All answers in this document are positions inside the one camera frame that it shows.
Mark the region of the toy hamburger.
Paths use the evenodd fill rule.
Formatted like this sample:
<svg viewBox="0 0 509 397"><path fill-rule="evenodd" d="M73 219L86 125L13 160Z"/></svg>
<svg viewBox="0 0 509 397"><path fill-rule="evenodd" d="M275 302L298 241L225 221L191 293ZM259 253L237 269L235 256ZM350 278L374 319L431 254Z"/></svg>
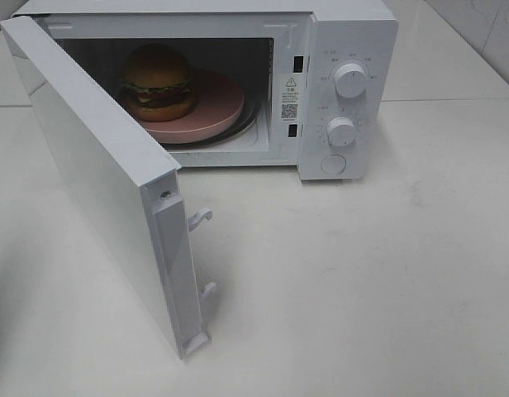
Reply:
<svg viewBox="0 0 509 397"><path fill-rule="evenodd" d="M161 44L133 50L121 75L119 102L146 122L168 122L187 115L196 102L188 60Z"/></svg>

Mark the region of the upper white power knob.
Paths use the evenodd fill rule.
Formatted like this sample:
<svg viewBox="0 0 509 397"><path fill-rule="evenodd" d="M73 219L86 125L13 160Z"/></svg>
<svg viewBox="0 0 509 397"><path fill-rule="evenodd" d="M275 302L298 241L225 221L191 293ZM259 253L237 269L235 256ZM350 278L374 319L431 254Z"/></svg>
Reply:
<svg viewBox="0 0 509 397"><path fill-rule="evenodd" d="M364 92L368 72L357 60L348 60L337 66L333 74L335 91L342 98L355 98Z"/></svg>

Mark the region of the round white door release button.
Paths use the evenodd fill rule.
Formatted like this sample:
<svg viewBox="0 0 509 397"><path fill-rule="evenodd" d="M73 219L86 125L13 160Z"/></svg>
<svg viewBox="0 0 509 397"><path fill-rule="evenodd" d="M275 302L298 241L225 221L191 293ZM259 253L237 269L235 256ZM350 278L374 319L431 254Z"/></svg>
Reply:
<svg viewBox="0 0 509 397"><path fill-rule="evenodd" d="M321 162L321 169L330 175L341 174L346 167L346 159L342 155L328 155Z"/></svg>

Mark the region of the pink round plate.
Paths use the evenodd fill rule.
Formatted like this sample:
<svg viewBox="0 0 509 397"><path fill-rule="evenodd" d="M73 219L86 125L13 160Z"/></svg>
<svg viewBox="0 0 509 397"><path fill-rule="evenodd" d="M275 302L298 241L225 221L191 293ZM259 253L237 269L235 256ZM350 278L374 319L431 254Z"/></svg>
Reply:
<svg viewBox="0 0 509 397"><path fill-rule="evenodd" d="M173 121L140 124L154 139L164 144L188 144L217 136L231 127L245 105L244 89L224 74L198 69L193 91L197 101L191 111Z"/></svg>

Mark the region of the glass microwave turntable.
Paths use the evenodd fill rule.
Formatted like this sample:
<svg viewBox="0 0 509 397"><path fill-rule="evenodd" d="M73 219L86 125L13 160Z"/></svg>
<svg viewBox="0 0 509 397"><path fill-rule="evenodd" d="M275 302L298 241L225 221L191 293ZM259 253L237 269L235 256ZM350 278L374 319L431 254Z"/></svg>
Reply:
<svg viewBox="0 0 509 397"><path fill-rule="evenodd" d="M204 146L212 146L230 138L240 135L244 130L249 128L258 116L260 110L260 100L258 98L248 97L242 108L239 118L228 127L225 131L206 139L179 144L160 143L164 148L171 149L192 149Z"/></svg>

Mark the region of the lower white timer knob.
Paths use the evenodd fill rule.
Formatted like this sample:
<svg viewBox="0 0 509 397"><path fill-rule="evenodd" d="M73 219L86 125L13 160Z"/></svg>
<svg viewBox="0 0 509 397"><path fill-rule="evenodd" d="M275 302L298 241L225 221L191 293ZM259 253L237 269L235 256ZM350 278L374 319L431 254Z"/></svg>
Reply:
<svg viewBox="0 0 509 397"><path fill-rule="evenodd" d="M328 122L326 133L331 146L344 147L356 139L357 129L350 118L336 117Z"/></svg>

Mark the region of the white microwave oven body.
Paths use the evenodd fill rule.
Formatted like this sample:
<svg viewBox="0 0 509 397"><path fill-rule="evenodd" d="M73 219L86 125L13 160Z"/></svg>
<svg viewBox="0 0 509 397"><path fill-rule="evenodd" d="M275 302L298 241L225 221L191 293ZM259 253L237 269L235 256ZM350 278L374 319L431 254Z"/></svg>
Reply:
<svg viewBox="0 0 509 397"><path fill-rule="evenodd" d="M303 180L364 175L398 29L381 1L29 1L14 17L33 19L77 64L64 49L71 40L269 38L272 100L248 130L258 137L254 149L233 139L167 152L179 170L295 166ZM348 60L368 72L366 89L355 98L339 96L333 81ZM357 129L344 147L327 139L326 126L336 117L350 118ZM344 156L341 174L321 169L328 155Z"/></svg>

